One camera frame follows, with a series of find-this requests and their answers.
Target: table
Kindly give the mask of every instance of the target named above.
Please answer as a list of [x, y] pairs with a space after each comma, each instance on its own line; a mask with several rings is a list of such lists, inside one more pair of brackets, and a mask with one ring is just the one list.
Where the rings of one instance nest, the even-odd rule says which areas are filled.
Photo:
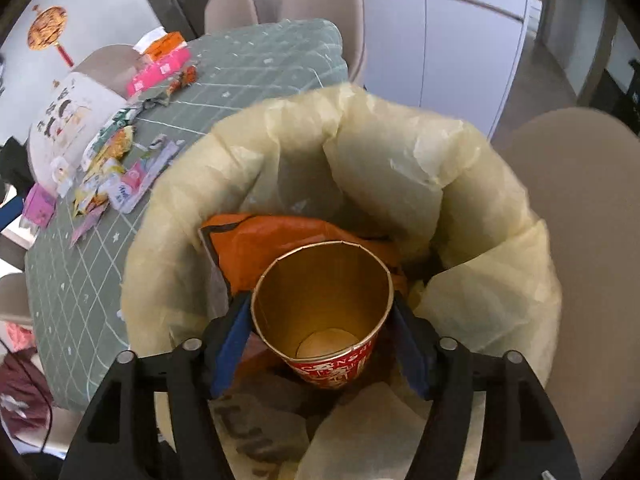
[[[166, 134], [187, 147], [217, 121], [255, 102], [347, 80], [340, 33], [325, 20], [240, 28], [203, 36], [190, 49], [199, 80], [176, 94], [170, 106], [139, 116], [134, 137], [139, 146]], [[141, 154], [134, 147], [125, 166]], [[62, 408], [83, 410], [115, 356], [129, 347], [120, 283], [147, 201], [148, 194], [129, 215], [110, 208], [85, 240], [69, 248], [82, 219], [72, 217], [68, 200], [59, 200], [49, 227], [28, 251], [36, 341], [54, 400]]]

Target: yellow trash bag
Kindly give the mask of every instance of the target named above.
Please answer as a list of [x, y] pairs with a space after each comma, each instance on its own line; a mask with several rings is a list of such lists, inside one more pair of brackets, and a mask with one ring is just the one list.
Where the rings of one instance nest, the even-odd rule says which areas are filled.
[[[471, 124], [349, 84], [267, 100], [217, 123], [160, 177], [127, 256], [122, 312], [140, 356], [169, 352], [206, 327], [198, 228], [232, 212], [375, 226], [405, 262], [437, 251], [447, 270], [414, 286], [414, 312], [473, 352], [518, 349], [548, 378], [561, 294], [546, 226]], [[171, 441], [166, 394], [157, 394], [156, 412]], [[477, 458], [477, 409], [473, 420], [467, 450]]]

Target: black cable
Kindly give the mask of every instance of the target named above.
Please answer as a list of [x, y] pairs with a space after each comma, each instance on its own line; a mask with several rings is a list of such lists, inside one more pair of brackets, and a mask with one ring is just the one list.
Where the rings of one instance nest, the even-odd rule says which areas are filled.
[[42, 441], [42, 446], [40, 447], [40, 453], [44, 453], [44, 449], [47, 446], [47, 442], [49, 441], [49, 435], [51, 435], [51, 427], [53, 426], [53, 407], [51, 406], [49, 399], [47, 399], [47, 396], [40, 389], [36, 381], [33, 380], [33, 377], [31, 377], [31, 374], [27, 370], [27, 367], [24, 364], [22, 364], [22, 361], [14, 355], [14, 352], [9, 349], [9, 347], [2, 340], [2, 338], [0, 338], [0, 343], [2, 343], [2, 346], [4, 346], [4, 348], [6, 349], [7, 355], [10, 355], [11, 357], [13, 357], [14, 361], [16, 361], [20, 365], [20, 368], [22, 368], [22, 371], [24, 371], [24, 373], [27, 375], [27, 377], [31, 381], [31, 384], [33, 384], [33, 386], [36, 388], [36, 390], [38, 391], [42, 399], [47, 403], [47, 407], [49, 408], [49, 427], [47, 428], [47, 433], [45, 434], [44, 440]]

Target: cup rim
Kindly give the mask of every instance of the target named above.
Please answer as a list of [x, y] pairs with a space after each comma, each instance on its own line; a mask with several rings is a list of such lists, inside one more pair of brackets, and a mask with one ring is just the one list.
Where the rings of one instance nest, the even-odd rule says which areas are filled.
[[[281, 352], [280, 350], [278, 350], [277, 348], [275, 348], [270, 342], [267, 341], [265, 336], [262, 334], [262, 330], [260, 329], [260, 325], [258, 324], [257, 319], [255, 318], [255, 298], [257, 297], [257, 292], [259, 291], [260, 286], [262, 285], [262, 281], [264, 280], [266, 275], [269, 273], [269, 271], [280, 260], [283, 260], [284, 258], [287, 258], [288, 256], [291, 256], [292, 254], [297, 253], [298, 251], [301, 251], [301, 250], [304, 250], [304, 249], [308, 249], [308, 248], [316, 247], [316, 246], [322, 246], [322, 245], [333, 245], [333, 244], [344, 244], [344, 245], [348, 245], [348, 246], [352, 246], [352, 247], [358, 247], [358, 248], [364, 250], [366, 253], [368, 253], [369, 256], [372, 256], [373, 258], [375, 258], [375, 260], [384, 269], [385, 274], [386, 274], [387, 284], [388, 284], [388, 290], [389, 290], [389, 295], [388, 295], [388, 298], [386, 300], [385, 312], [380, 317], [380, 321], [376, 324], [375, 327], [373, 327], [371, 332], [369, 332], [366, 336], [364, 336], [364, 338], [362, 338], [356, 344], [349, 345], [347, 348], [343, 348], [342, 350], [338, 350], [337, 352], [334, 352], [332, 354], [323, 355], [323, 356], [305, 357], [305, 358], [290, 357], [290, 356], [284, 354], [283, 352]], [[252, 318], [252, 320], [254, 322], [255, 330], [258, 333], [258, 336], [260, 336], [260, 339], [265, 343], [265, 345], [267, 345], [270, 348], [271, 351], [273, 351], [277, 355], [279, 355], [279, 357], [281, 357], [284, 361], [286, 361], [287, 363], [294, 363], [294, 364], [310, 364], [310, 363], [320, 364], [320, 363], [324, 363], [324, 362], [327, 362], [327, 361], [333, 361], [334, 359], [342, 357], [343, 355], [349, 354], [350, 352], [352, 352], [354, 350], [357, 350], [361, 346], [364, 346], [366, 343], [371, 341], [371, 339], [378, 334], [378, 332], [382, 328], [382, 325], [384, 325], [384, 323], [386, 321], [386, 318], [389, 316], [389, 313], [391, 312], [391, 307], [393, 305], [393, 302], [394, 302], [394, 284], [393, 284], [393, 279], [391, 277], [391, 272], [389, 272], [389, 269], [386, 268], [385, 263], [379, 257], [377, 257], [374, 253], [372, 253], [366, 247], [364, 247], [364, 246], [362, 246], [360, 244], [354, 244], [352, 242], [346, 242], [344, 240], [330, 240], [330, 241], [327, 241], [327, 242], [317, 242], [315, 244], [307, 244], [307, 245], [304, 245], [302, 247], [298, 247], [297, 249], [293, 249], [292, 251], [289, 251], [288, 253], [283, 254], [282, 256], [279, 256], [275, 260], [273, 260], [270, 263], [269, 267], [267, 267], [267, 269], [262, 273], [262, 275], [260, 276], [260, 279], [258, 280], [258, 282], [255, 284], [254, 291], [253, 291], [252, 296], [251, 296], [251, 318]]]

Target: maroon cloth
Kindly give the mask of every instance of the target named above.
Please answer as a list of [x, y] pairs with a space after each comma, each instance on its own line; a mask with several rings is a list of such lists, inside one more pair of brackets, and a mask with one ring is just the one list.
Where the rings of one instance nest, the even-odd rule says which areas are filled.
[[12, 437], [21, 431], [42, 428], [49, 421], [47, 403], [17, 363], [20, 359], [47, 400], [53, 403], [47, 380], [31, 363], [36, 352], [35, 348], [27, 348], [13, 355], [7, 354], [0, 365], [0, 413]]

